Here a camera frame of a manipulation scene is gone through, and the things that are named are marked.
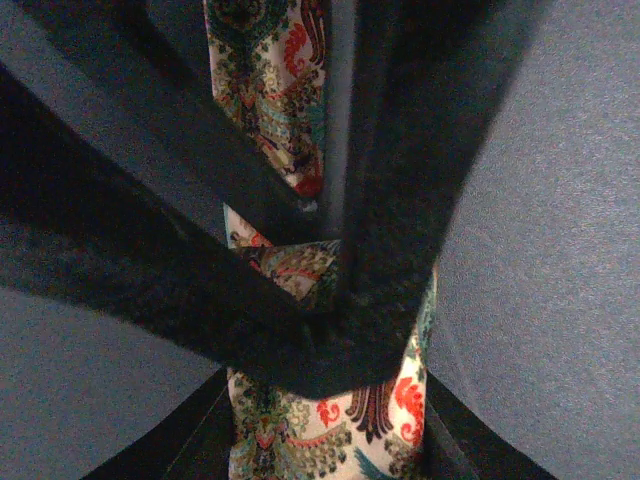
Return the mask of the floral patterned tie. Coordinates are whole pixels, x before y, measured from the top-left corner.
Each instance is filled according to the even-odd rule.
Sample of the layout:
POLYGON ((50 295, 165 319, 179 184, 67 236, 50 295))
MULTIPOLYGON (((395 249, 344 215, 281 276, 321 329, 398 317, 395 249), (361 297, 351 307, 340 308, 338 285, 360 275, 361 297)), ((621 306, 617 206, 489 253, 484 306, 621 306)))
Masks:
MULTIPOLYGON (((300 195, 324 183, 328 5, 324 1, 208 1, 215 101, 300 195)), ((335 241, 272 243, 232 209, 227 243, 306 308, 325 307, 336 282, 335 241)), ((430 284, 401 367, 390 380, 310 400, 227 373, 235 440, 232 479, 422 479, 425 366, 437 287, 430 284)))

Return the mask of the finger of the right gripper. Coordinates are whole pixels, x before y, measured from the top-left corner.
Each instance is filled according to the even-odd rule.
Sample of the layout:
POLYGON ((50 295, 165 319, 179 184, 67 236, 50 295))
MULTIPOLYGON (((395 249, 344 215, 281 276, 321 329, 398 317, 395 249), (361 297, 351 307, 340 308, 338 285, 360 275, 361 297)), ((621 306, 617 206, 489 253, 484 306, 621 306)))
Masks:
POLYGON ((360 383, 354 338, 232 252, 321 236, 214 102, 195 1, 1 5, 1 284, 97 310, 311 398, 360 383))
POLYGON ((329 363, 333 390, 397 370, 465 181, 541 1, 365 1, 329 363))

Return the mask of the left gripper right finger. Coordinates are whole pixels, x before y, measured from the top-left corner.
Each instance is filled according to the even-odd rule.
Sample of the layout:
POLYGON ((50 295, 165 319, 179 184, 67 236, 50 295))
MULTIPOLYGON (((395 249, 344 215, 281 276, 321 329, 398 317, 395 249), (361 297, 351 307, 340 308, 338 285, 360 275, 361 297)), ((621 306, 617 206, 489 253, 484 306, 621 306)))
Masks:
POLYGON ((422 467, 431 479, 551 479, 485 425, 434 375, 427 377, 422 467))

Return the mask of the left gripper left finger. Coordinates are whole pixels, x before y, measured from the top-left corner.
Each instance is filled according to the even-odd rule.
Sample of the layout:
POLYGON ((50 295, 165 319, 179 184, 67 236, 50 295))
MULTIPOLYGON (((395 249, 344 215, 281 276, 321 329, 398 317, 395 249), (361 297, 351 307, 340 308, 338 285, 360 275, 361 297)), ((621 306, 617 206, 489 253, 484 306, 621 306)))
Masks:
POLYGON ((219 369, 140 439, 87 479, 226 479, 234 442, 227 371, 219 369))

